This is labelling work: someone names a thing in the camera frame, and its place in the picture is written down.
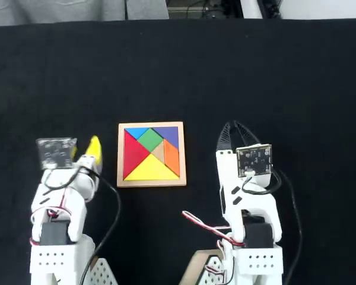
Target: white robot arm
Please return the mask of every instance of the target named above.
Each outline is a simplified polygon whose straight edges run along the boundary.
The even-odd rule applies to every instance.
[[[85,203],[98,189],[99,179],[93,173],[101,173],[101,145],[92,137],[86,153],[74,163],[76,140],[40,139],[37,143],[44,173],[31,205],[31,285],[78,285],[95,249],[83,227]],[[88,272],[83,284],[106,280],[116,285],[105,259],[93,270],[103,268],[104,277],[101,273],[100,280],[94,280]]]
[[[229,227],[210,227],[184,211],[194,223],[222,237],[218,247],[221,265],[204,266],[198,285],[281,285],[283,273],[282,229],[275,198],[271,194],[281,185],[272,168],[271,145],[253,144],[232,150],[230,125],[223,129],[216,159],[220,182],[222,216]],[[277,178],[274,189],[266,190],[271,174]],[[230,229],[227,234],[220,230]]]

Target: white wall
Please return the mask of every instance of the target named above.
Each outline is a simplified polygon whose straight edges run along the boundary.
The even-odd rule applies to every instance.
[[[356,0],[282,0],[284,19],[356,18]]]

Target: black cloth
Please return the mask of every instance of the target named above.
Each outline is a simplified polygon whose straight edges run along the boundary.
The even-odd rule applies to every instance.
[[[291,284],[356,284],[356,20],[133,21],[0,27],[0,284],[29,284],[35,140],[101,139],[116,183],[120,122],[183,121],[187,186],[120,189],[119,226],[100,252],[119,284],[177,284],[217,237],[181,216],[224,224],[215,148],[237,119],[273,145],[291,178],[304,246]],[[286,269],[298,230],[275,194]],[[101,186],[85,232],[116,211]]]

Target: black cable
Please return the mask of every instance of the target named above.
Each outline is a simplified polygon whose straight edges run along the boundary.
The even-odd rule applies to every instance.
[[[49,190],[48,190],[47,192],[45,192],[45,193],[43,194],[43,196],[47,195],[48,193],[50,193],[50,192],[52,192],[52,191],[54,191],[54,190],[64,189],[64,188],[66,188],[67,186],[69,186],[69,185],[75,180],[75,178],[77,178],[77,176],[78,176],[78,174],[79,174],[79,172],[81,171],[82,168],[86,168],[86,167],[84,167],[84,166],[78,167],[77,171],[70,177],[70,179],[69,179],[65,184],[62,184],[62,185],[56,186],[56,187],[54,187],[54,186],[49,186],[49,185],[47,184],[47,180],[49,179],[50,175],[51,175],[52,172],[53,172],[53,170],[51,170],[50,173],[49,173],[49,175],[46,177],[45,182],[44,182],[45,186],[48,187]]]
[[[294,269],[297,266],[299,257],[301,255],[301,251],[302,251],[302,245],[303,245],[303,234],[302,234],[302,222],[301,222],[301,218],[299,216],[299,212],[298,212],[298,207],[297,207],[297,203],[295,201],[295,195],[294,195],[294,187],[293,184],[291,183],[290,179],[287,177],[287,175],[283,172],[283,171],[279,171],[281,173],[281,175],[283,176],[285,182],[287,183],[290,192],[291,192],[291,200],[293,202],[293,209],[295,212],[295,217],[297,218],[297,224],[298,224],[298,233],[299,233],[299,240],[298,240],[298,249],[297,249],[297,253],[295,255],[295,258],[293,260],[293,262],[291,263],[290,269],[286,275],[285,281],[284,281],[284,285],[288,285],[291,279],[291,276],[293,275]]]
[[[117,213],[116,213],[115,219],[113,220],[113,223],[110,226],[110,228],[108,229],[106,235],[101,240],[99,245],[94,250],[92,256],[88,260],[87,265],[85,266],[84,271],[82,273],[82,277],[81,277],[81,281],[79,282],[79,285],[83,285],[85,276],[87,275],[88,269],[90,268],[92,261],[94,260],[95,256],[99,252],[99,250],[103,247],[104,243],[108,240],[109,236],[112,234],[112,231],[115,229],[115,227],[119,221],[119,217],[120,217],[120,213],[121,213],[121,199],[120,199],[120,195],[119,195],[118,191],[107,180],[105,180],[105,178],[103,178],[100,174],[96,173],[95,171],[93,171],[85,166],[82,166],[82,168],[86,169],[90,174],[98,177],[100,181],[103,181],[104,184],[106,184],[106,186],[108,188],[110,188],[113,192],[115,192],[116,198],[117,198]]]
[[[205,11],[206,11],[206,6],[207,6],[208,1],[209,1],[209,0],[204,0],[204,2],[203,2],[201,18],[204,18]]]
[[[202,2],[204,2],[204,0],[196,1],[196,2],[194,2],[194,3],[192,3],[192,4],[190,4],[190,5],[187,7],[187,10],[186,10],[186,19],[189,18],[189,10],[190,10],[190,8],[193,7],[193,6],[195,6],[195,5],[198,5],[199,3],[202,3]]]
[[[221,283],[221,285],[230,284],[231,281],[232,281],[232,279],[233,279],[234,272],[235,272],[235,257],[233,257],[232,276],[231,276],[231,278],[228,280],[228,282],[226,282],[226,283]]]
[[[246,179],[243,183],[243,186],[241,186],[241,190],[245,193],[252,194],[252,195],[266,195],[266,194],[273,194],[275,191],[277,191],[281,186],[282,186],[282,179],[280,175],[277,173],[277,171],[272,167],[272,174],[277,180],[276,185],[274,185],[272,188],[267,189],[265,191],[253,191],[253,190],[247,190],[244,189],[244,186],[252,180],[252,177],[249,177]]]
[[[278,0],[278,4],[277,4],[278,9],[280,9],[280,7],[281,7],[283,1],[284,1],[284,0]]]
[[[124,19],[128,20],[128,1],[124,0]]]

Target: wooden frame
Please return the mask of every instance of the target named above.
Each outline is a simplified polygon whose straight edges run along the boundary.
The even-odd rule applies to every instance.
[[[158,126],[177,126],[179,142],[179,179],[176,180],[123,180],[124,159],[124,129],[125,128],[153,128]],[[186,185],[186,159],[185,140],[183,135],[183,122],[157,122],[157,123],[120,123],[117,142],[117,186],[118,187],[149,187],[149,186],[185,186]]]

